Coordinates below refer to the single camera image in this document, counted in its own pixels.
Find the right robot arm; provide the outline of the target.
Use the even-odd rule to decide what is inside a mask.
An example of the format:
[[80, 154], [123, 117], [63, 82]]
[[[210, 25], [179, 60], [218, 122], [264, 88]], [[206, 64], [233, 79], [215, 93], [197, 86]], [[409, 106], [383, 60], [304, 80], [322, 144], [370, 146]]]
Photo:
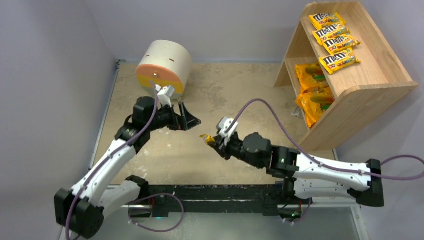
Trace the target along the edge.
[[353, 199], [359, 205], [380, 208], [385, 205], [381, 163], [349, 163], [306, 155], [297, 149], [273, 145], [257, 132], [239, 139], [234, 133], [228, 140], [217, 135], [207, 141], [223, 159], [234, 157], [268, 175], [283, 180], [282, 191], [292, 199], [317, 197]]

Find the yellow m&m pack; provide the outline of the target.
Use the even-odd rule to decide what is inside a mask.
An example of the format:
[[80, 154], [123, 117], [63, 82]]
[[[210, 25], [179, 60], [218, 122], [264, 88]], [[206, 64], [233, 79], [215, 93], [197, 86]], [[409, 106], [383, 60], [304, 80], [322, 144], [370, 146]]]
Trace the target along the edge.
[[216, 138], [207, 133], [201, 134], [199, 137], [210, 147], [214, 147], [217, 144]]
[[361, 60], [357, 58], [352, 48], [348, 48], [328, 56], [320, 57], [318, 61], [330, 75], [343, 68], [361, 62]]

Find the round pastel drawer cabinet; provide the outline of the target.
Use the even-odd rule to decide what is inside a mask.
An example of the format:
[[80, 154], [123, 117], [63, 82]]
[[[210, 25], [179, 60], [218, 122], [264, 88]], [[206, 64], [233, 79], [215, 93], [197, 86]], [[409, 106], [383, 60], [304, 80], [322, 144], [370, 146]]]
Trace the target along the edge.
[[192, 57], [182, 45], [169, 40], [155, 40], [135, 69], [142, 88], [154, 95], [151, 82], [161, 87], [173, 86], [172, 100], [183, 97], [192, 70]]

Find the yellow candy pack horizontal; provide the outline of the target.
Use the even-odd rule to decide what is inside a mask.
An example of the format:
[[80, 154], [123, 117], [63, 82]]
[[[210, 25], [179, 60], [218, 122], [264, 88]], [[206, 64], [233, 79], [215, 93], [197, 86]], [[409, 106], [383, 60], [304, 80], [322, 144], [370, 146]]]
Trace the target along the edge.
[[350, 30], [346, 25], [343, 23], [335, 23], [312, 31], [312, 36], [316, 39], [320, 46], [323, 46], [325, 41], [346, 33], [350, 33]]

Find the yellow candy pack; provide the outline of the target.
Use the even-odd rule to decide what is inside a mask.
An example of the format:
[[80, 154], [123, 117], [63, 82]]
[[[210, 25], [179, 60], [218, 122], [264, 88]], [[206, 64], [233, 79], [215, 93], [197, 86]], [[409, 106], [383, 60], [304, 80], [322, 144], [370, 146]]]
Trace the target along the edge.
[[315, 27], [316, 30], [320, 30], [326, 26], [341, 23], [345, 24], [346, 21], [342, 18], [342, 16], [335, 13], [316, 13], [308, 16], [309, 21]]
[[360, 44], [361, 42], [349, 33], [329, 38], [322, 42], [323, 47], [330, 55], [333, 55], [349, 48], [353, 48], [354, 46]]

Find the yellow M&M pack front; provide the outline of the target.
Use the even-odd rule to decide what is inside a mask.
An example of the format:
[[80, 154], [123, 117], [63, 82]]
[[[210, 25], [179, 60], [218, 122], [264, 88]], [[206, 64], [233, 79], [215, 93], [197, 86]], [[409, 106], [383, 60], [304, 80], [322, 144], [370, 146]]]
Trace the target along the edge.
[[214, 147], [217, 144], [216, 138], [207, 133], [201, 134], [199, 137], [210, 147]]

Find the large orange candy bag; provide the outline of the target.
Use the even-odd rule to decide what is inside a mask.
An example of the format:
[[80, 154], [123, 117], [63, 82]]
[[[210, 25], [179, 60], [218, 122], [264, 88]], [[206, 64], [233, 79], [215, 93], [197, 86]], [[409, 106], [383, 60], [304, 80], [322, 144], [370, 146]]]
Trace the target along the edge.
[[313, 63], [296, 64], [294, 73], [299, 80], [299, 93], [313, 92], [329, 86], [327, 78], [318, 61]]
[[295, 102], [303, 110], [308, 128], [312, 128], [333, 104], [335, 98], [330, 91], [304, 92]]

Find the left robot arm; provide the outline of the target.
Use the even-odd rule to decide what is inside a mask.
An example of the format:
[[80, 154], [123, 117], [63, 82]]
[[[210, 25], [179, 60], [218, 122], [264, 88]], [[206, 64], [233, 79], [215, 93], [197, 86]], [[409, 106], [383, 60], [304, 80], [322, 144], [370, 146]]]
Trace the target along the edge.
[[137, 99], [133, 112], [117, 131], [103, 157], [69, 190], [61, 188], [54, 196], [56, 222], [71, 233], [90, 239], [96, 235], [104, 220], [120, 207], [132, 202], [144, 202], [160, 196], [151, 193], [149, 183], [135, 175], [109, 189], [121, 169], [132, 160], [151, 139], [151, 132], [168, 128], [171, 131], [188, 131], [202, 122], [188, 112], [183, 102], [175, 113], [172, 104], [158, 103], [153, 97]]

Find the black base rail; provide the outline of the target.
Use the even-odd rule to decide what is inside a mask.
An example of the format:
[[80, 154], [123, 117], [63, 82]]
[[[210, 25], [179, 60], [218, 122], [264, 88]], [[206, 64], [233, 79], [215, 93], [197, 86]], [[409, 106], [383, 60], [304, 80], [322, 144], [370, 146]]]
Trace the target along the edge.
[[146, 205], [154, 218], [170, 213], [262, 214], [298, 219], [311, 198], [298, 198], [283, 184], [149, 185], [130, 205]]

